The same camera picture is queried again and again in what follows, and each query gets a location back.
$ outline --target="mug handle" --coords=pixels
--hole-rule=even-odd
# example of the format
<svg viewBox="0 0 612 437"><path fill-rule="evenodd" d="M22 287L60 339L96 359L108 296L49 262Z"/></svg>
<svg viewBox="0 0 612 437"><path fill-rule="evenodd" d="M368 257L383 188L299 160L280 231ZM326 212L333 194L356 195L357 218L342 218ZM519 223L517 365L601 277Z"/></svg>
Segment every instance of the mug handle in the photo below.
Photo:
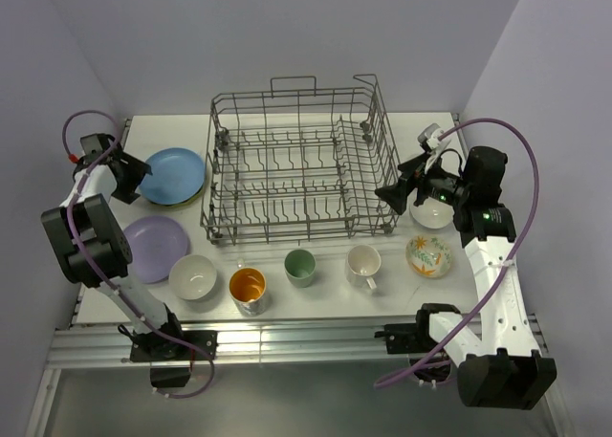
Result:
<svg viewBox="0 0 612 437"><path fill-rule="evenodd" d="M370 286L370 293L376 292L377 287L374 279L372 277L366 277L365 281L367 282L367 285Z"/></svg>

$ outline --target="green cup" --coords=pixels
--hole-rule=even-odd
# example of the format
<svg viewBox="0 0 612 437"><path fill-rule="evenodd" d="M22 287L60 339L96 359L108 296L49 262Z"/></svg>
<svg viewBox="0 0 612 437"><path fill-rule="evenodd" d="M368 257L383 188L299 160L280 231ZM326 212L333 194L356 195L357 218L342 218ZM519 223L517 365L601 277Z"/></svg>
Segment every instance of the green cup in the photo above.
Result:
<svg viewBox="0 0 612 437"><path fill-rule="evenodd" d="M291 251L285 257L285 274L296 287L308 287L315 278L315 256L303 249Z"/></svg>

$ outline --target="plate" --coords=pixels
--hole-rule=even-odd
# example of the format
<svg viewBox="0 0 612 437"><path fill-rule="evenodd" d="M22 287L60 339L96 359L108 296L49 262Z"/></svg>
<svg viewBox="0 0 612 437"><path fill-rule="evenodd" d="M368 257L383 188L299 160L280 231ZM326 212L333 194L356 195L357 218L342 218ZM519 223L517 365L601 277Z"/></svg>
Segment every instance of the plate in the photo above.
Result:
<svg viewBox="0 0 612 437"><path fill-rule="evenodd" d="M217 270L203 255L186 255L174 264L168 282L170 290L183 300L198 300L210 294Z"/></svg>
<svg viewBox="0 0 612 437"><path fill-rule="evenodd" d="M200 195L202 194L202 192L204 191L204 187L200 188L200 190L193 195L191 198L189 198L186 201L183 201L182 203L177 203L176 205L158 205L157 203L153 203L152 201L150 201L149 203L159 207L159 208L165 208L167 210L172 210L175 208L184 208L185 206L189 206L191 203L193 203L195 200L197 200L198 198L200 198Z"/></svg>
<svg viewBox="0 0 612 437"><path fill-rule="evenodd" d="M144 176L141 194L158 205L187 201L204 185L206 167L200 156L186 148L167 148L146 161L152 174Z"/></svg>
<svg viewBox="0 0 612 437"><path fill-rule="evenodd" d="M162 215L143 217L123 233L134 256L131 273L145 284L166 279L189 248L183 227Z"/></svg>

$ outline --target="lavender wall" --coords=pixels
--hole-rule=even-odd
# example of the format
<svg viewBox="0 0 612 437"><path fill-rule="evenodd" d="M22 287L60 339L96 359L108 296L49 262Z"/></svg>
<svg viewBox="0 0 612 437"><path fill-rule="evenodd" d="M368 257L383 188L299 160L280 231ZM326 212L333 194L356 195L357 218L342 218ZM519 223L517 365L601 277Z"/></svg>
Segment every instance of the lavender wall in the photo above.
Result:
<svg viewBox="0 0 612 437"><path fill-rule="evenodd" d="M588 436L612 429L611 21L610 0L520 0L464 114L509 120L535 149L542 191L521 284ZM510 154L503 196L522 225L532 185L520 144L489 126L466 134Z"/></svg>
<svg viewBox="0 0 612 437"><path fill-rule="evenodd" d="M390 111L460 111L518 0L53 0L121 111L205 113L271 76L377 73Z"/></svg>
<svg viewBox="0 0 612 437"><path fill-rule="evenodd" d="M39 221L71 186L61 124L78 109L112 104L49 0L0 0L0 39L0 435L17 436L53 330L70 316L77 291ZM80 124L76 133L106 129L96 120Z"/></svg>

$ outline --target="floor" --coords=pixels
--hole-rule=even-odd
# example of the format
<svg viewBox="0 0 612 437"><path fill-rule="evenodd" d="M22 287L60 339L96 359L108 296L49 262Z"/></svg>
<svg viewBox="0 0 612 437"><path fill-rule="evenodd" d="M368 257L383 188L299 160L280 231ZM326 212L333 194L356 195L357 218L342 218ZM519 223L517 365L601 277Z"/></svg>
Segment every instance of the floor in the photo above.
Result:
<svg viewBox="0 0 612 437"><path fill-rule="evenodd" d="M553 436L542 401L532 411L466 408L454 383L436 391L372 383L396 362L218 366L188 400L151 394L148 371L64 372L48 437L83 436ZM195 387L206 368L196 369Z"/></svg>

